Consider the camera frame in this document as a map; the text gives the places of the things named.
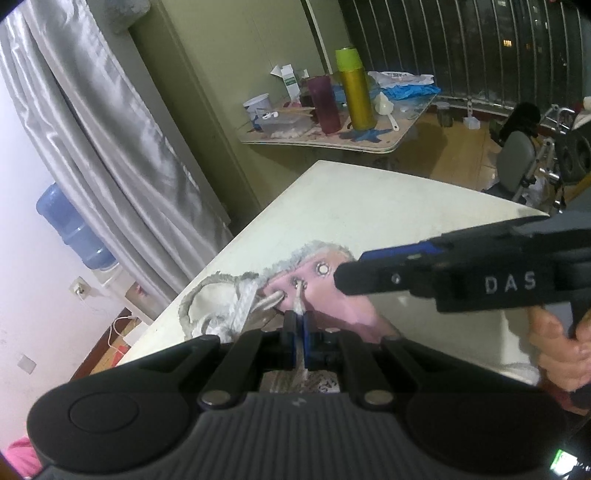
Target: yellow thermos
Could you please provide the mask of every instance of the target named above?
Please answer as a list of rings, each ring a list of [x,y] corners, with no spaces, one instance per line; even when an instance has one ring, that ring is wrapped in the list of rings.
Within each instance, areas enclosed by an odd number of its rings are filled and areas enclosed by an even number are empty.
[[[357,48],[337,50],[336,64],[345,89],[353,128],[364,131],[375,127],[376,119],[369,100],[368,82]]]

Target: human hand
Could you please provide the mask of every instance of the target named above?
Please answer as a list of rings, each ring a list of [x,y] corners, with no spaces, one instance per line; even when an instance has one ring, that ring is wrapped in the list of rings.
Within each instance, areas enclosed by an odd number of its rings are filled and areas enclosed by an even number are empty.
[[[566,391],[591,382],[591,310],[567,338],[560,320],[541,307],[528,309],[530,342],[540,349],[538,366],[548,380]]]

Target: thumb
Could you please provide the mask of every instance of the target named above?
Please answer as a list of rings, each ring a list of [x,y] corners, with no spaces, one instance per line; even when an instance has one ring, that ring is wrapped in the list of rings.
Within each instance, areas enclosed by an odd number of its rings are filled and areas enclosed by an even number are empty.
[[[591,310],[589,310],[583,320],[577,325],[577,340],[579,342],[591,342]]]
[[[558,338],[564,335],[564,328],[560,320],[542,307],[527,309],[532,333],[545,338]]]

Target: wall switch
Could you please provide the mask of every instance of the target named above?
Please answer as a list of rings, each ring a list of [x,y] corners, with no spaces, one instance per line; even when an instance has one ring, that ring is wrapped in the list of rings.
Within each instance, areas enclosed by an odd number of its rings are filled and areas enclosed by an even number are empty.
[[[92,287],[85,282],[84,278],[78,277],[74,280],[72,285],[70,285],[70,290],[74,295],[76,295],[81,300],[84,300],[88,295],[90,295]]]
[[[21,359],[18,361],[17,366],[27,372],[29,375],[33,373],[33,370],[37,367],[37,364],[31,360],[28,356],[22,355]]]

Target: tabletop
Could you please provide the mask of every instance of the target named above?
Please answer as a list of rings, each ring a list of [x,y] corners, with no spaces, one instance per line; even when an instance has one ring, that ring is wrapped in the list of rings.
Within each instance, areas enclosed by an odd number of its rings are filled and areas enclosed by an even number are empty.
[[[387,116],[377,115],[378,123],[375,126],[376,132],[384,132],[372,137],[372,140],[352,140],[346,137],[347,125],[350,119],[345,120],[343,128],[332,135],[324,135],[320,128],[315,128],[298,138],[269,138],[263,132],[257,132],[252,129],[249,122],[238,131],[240,141],[245,144],[271,144],[271,145],[296,145],[301,147],[323,147],[336,148],[339,150],[361,151],[375,154],[391,153],[400,144],[410,128],[416,123],[417,119],[429,108],[435,95],[425,95],[407,100],[395,100],[393,116],[400,127],[398,132],[392,130],[392,125]]]
[[[446,183],[374,168],[318,161],[258,215],[195,278],[124,357],[128,362],[183,341],[181,299],[215,272],[262,272],[311,241],[367,250],[418,242],[452,230],[522,216],[534,209]],[[437,313],[434,301],[407,293],[371,296],[408,338],[499,371],[528,364],[523,309]]]

